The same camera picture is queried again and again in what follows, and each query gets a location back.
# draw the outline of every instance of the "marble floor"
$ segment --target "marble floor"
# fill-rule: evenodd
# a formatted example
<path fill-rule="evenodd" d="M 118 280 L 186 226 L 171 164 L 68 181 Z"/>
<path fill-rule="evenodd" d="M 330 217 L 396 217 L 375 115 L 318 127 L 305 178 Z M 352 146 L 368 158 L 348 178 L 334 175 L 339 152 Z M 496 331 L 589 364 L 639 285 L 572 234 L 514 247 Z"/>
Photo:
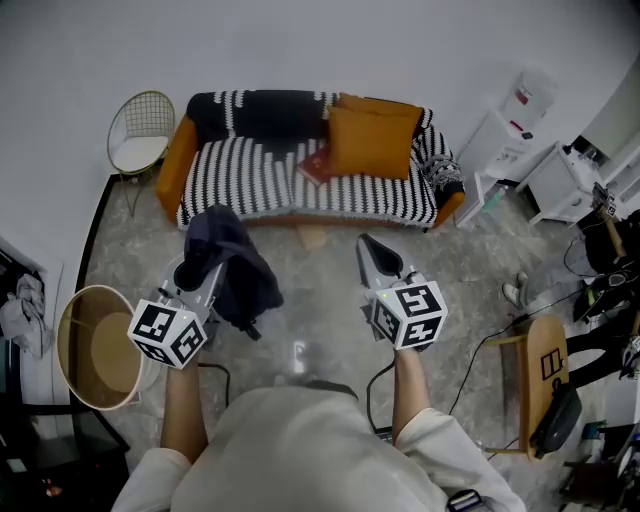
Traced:
<path fill-rule="evenodd" d="M 438 409 L 449 411 L 480 340 L 502 330 L 518 316 L 503 298 L 501 283 L 513 281 L 518 270 L 530 269 L 546 255 L 562 250 L 575 236 L 576 231 L 562 223 L 542 221 L 528 226 L 532 214 L 526 199 L 509 190 L 495 209 L 479 214 L 465 229 L 449 221 L 427 234 L 410 228 L 368 230 L 404 245 L 419 268 L 442 290 L 449 317 L 438 342 L 421 355 L 432 401 Z M 393 354 L 389 345 L 373 341 L 358 309 L 363 304 L 363 289 L 355 242 L 363 229 L 327 227 L 326 232 L 323 247 L 307 250 L 294 228 L 250 230 L 255 245 L 278 277 L 284 305 L 259 318 L 259 342 L 226 326 L 211 352 L 202 353 L 203 360 L 221 362 L 229 368 L 232 399 L 252 388 L 315 377 L 349 385 L 364 410 L 367 383 Z M 131 219 L 118 182 L 100 223 L 86 282 L 114 286 L 135 304 L 159 284 L 166 263 L 182 252 L 183 240 L 184 233 L 170 224 L 161 210 L 152 185 L 143 189 L 135 218 Z M 545 299 L 551 303 L 571 291 L 558 287 Z M 569 334 L 588 329 L 571 323 L 571 300 L 550 311 L 563 317 Z M 510 350 L 479 352 L 453 412 L 479 445 L 502 447 L 517 436 L 517 386 Z M 570 366 L 592 357 L 578 356 L 572 356 Z M 600 381 L 581 390 L 581 424 L 601 419 L 603 385 Z M 205 420 L 211 431 L 224 410 L 224 376 L 203 369 L 202 387 Z M 390 423 L 392 391 L 390 372 L 373 388 L 372 410 L 378 426 Z M 157 445 L 163 406 L 161 374 L 138 403 L 106 414 L 131 445 L 131 465 L 146 449 Z M 531 463 L 522 456 L 499 455 L 491 462 L 529 510 L 557 510 L 556 490 L 565 475 L 563 461 L 576 460 L 589 448 L 579 444 L 580 431 L 579 425 L 564 447 L 543 461 Z"/>

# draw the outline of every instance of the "wooden stool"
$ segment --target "wooden stool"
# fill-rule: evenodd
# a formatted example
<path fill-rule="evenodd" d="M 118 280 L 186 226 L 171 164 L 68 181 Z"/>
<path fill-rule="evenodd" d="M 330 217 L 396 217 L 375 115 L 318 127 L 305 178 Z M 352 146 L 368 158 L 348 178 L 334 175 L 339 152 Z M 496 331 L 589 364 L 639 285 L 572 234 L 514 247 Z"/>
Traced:
<path fill-rule="evenodd" d="M 538 428 L 553 400 L 553 383 L 569 382 L 567 370 L 567 339 L 562 321 L 555 315 L 535 319 L 529 332 L 484 343 L 485 347 L 516 344 L 520 381 L 520 438 L 519 447 L 512 449 L 488 448 L 489 453 L 526 453 L 535 459 L 535 450 L 529 439 Z"/>

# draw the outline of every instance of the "orange pillow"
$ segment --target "orange pillow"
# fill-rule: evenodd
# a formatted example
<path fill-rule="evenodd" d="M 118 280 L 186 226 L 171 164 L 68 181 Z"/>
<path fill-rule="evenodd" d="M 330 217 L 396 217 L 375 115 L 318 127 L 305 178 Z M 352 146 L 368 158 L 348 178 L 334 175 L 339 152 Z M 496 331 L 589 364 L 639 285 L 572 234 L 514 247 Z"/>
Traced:
<path fill-rule="evenodd" d="M 381 116 L 329 107 L 334 175 L 364 173 L 408 179 L 414 127 L 413 118 L 408 116 Z"/>
<path fill-rule="evenodd" d="M 367 114 L 377 114 L 379 116 L 408 116 L 413 119 L 413 127 L 416 127 L 423 109 L 415 105 L 406 103 L 394 103 L 393 101 L 373 100 L 371 98 L 360 98 L 350 94 L 340 93 L 340 98 L 336 107 L 346 108 L 354 112 L 366 112 Z"/>

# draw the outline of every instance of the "clothing pile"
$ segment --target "clothing pile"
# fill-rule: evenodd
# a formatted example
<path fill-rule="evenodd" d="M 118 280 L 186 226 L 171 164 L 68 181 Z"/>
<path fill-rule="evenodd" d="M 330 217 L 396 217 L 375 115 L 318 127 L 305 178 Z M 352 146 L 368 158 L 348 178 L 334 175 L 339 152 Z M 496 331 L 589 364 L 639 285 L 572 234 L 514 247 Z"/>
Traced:
<path fill-rule="evenodd" d="M 29 274 L 18 279 L 16 293 L 7 293 L 0 308 L 0 328 L 5 339 L 41 359 L 51 346 L 51 331 L 44 324 L 42 283 Z"/>

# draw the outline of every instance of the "shoe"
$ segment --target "shoe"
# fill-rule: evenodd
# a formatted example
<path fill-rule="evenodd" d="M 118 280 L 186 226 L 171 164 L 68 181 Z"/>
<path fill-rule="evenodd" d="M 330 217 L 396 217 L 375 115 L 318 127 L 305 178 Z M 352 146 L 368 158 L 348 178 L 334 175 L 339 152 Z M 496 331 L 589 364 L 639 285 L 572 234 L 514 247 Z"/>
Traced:
<path fill-rule="evenodd" d="M 524 286 L 524 283 L 527 282 L 527 279 L 529 279 L 529 276 L 526 272 L 518 272 L 516 279 L 518 280 L 518 286 L 522 288 Z"/>
<path fill-rule="evenodd" d="M 502 285 L 502 293 L 505 298 L 511 302 L 518 309 L 522 309 L 520 304 L 520 290 L 518 290 L 515 286 L 510 285 L 509 283 L 504 283 Z"/>

